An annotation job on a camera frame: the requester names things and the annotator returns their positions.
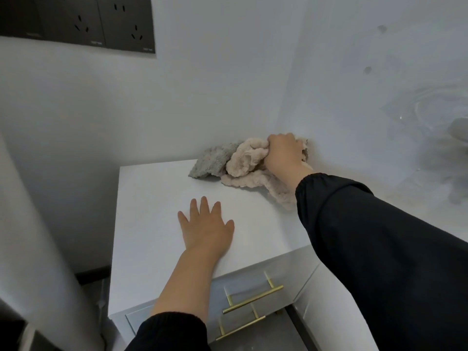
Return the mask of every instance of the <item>white tabletop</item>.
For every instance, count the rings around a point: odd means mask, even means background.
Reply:
[[[214,277],[310,244],[296,211],[287,212],[263,189],[226,187],[219,180],[188,177],[195,160],[120,168],[108,314],[156,299],[169,279],[184,241],[177,212],[205,195],[221,201],[233,219],[232,246]]]

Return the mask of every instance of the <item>fluffy cleaning rag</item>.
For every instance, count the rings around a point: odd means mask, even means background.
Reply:
[[[307,139],[297,137],[304,143],[303,161],[307,161]],[[275,200],[286,209],[296,206],[294,192],[268,171],[263,160],[268,155],[270,143],[267,140],[250,138],[240,143],[230,143],[206,150],[197,160],[189,176],[194,178],[214,175],[221,177],[226,186],[265,186]]]

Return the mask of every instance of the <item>gold bar pull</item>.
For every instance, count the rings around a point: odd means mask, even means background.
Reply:
[[[261,299],[263,297],[266,297],[267,295],[270,295],[270,294],[272,294],[274,292],[277,292],[277,291],[284,288],[284,285],[280,285],[278,287],[275,287],[273,285],[272,280],[268,277],[266,272],[264,272],[264,274],[265,274],[266,280],[268,281],[268,284],[270,285],[270,289],[268,291],[260,293],[260,294],[258,294],[256,296],[252,297],[252,298],[246,299],[245,301],[240,302],[239,304],[235,304],[235,305],[233,304],[232,296],[231,295],[226,295],[227,296],[227,301],[229,303],[229,308],[223,309],[223,314],[227,314],[229,312],[232,312],[233,310],[236,310],[236,309],[238,309],[240,307],[246,306],[246,305],[248,305],[248,304],[250,304],[250,303],[252,303],[254,301],[257,301],[257,300],[259,300],[259,299]]]
[[[245,325],[242,325],[241,327],[235,329],[235,330],[232,330],[232,331],[229,331],[228,333],[226,333],[224,331],[224,328],[223,328],[223,325],[221,324],[221,319],[219,319],[219,331],[221,332],[221,336],[218,336],[215,341],[218,341],[218,340],[221,340],[221,339],[224,339],[226,336],[229,336],[229,335],[232,335],[233,333],[236,333],[238,332],[239,330],[242,330],[242,329],[245,329],[246,327],[252,325],[252,324],[255,324],[256,322],[259,322],[260,320],[263,320],[266,318],[266,315],[264,316],[261,316],[259,317],[258,314],[257,314],[257,311],[255,310],[255,307],[251,304],[252,306],[252,311],[254,312],[254,316],[255,316],[255,319],[252,320],[251,322],[248,322],[247,324]]]

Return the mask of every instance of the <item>power socket panel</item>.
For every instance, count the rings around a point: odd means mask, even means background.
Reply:
[[[45,38],[34,0],[0,0],[0,35]]]
[[[156,53],[151,0],[97,0],[106,46]]]
[[[97,0],[35,0],[45,39],[105,47]]]

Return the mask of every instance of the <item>gray tile floor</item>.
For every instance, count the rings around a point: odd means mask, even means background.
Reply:
[[[109,279],[105,279],[104,283],[107,299]],[[101,294],[101,282],[87,284],[83,289],[91,302],[97,305]],[[108,342],[107,350],[124,351],[126,344],[112,321],[107,318],[107,306],[104,307],[102,315],[102,333]],[[210,347],[212,351],[307,351],[284,309],[268,315],[265,320],[248,328],[211,343]]]

